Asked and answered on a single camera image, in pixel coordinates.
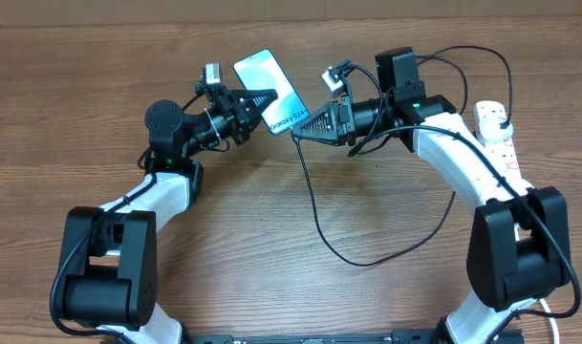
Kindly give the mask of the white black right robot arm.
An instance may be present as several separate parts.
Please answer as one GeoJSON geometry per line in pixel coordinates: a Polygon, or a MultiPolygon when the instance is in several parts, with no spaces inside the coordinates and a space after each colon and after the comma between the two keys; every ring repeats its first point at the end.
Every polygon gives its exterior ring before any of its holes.
{"type": "Polygon", "coordinates": [[[472,214],[466,258],[470,292],[436,327],[395,330],[396,343],[520,343],[512,320],[559,319],[545,304],[556,289],[579,281],[571,264],[568,209],[554,187],[523,179],[512,147],[511,109],[492,101],[474,109],[474,130],[462,110],[429,96],[420,79],[425,57],[403,47],[380,53],[371,79],[375,99],[355,101],[350,61],[322,76],[333,100],[292,127],[295,142],[348,146],[368,154],[397,138],[429,162],[472,214]]]}

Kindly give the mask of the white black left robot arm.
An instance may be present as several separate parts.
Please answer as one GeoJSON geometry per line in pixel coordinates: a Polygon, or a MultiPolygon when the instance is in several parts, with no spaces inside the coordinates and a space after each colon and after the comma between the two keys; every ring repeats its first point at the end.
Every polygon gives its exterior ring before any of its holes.
{"type": "Polygon", "coordinates": [[[188,343],[186,326],[157,302],[157,234],[201,192],[203,151],[224,153],[246,142],[277,99],[273,89],[196,86],[209,105],[198,115],[169,99],[145,112],[149,145],[138,160],[142,182],[99,207],[77,206],[66,217],[49,309],[71,336],[109,343],[188,343]]]}

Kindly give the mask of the white charger plug adapter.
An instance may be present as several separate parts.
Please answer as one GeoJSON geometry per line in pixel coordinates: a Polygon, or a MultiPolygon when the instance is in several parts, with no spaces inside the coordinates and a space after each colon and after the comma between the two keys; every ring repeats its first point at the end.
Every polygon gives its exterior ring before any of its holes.
{"type": "Polygon", "coordinates": [[[478,141],[486,145],[510,139],[513,135],[513,125],[509,124],[503,128],[504,123],[505,121],[499,118],[479,118],[476,124],[478,141]]]}

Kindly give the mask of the white power strip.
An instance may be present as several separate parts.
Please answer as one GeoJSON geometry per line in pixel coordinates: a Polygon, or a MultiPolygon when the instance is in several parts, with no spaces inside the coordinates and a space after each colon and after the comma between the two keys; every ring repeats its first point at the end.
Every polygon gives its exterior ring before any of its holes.
{"type": "MultiPolygon", "coordinates": [[[[475,125],[479,118],[499,118],[507,121],[505,106],[493,100],[478,101],[473,107],[473,116],[475,125]]],[[[517,193],[526,195],[528,190],[533,188],[533,185],[522,177],[512,137],[502,142],[486,144],[484,148],[490,162],[517,193]]]]}

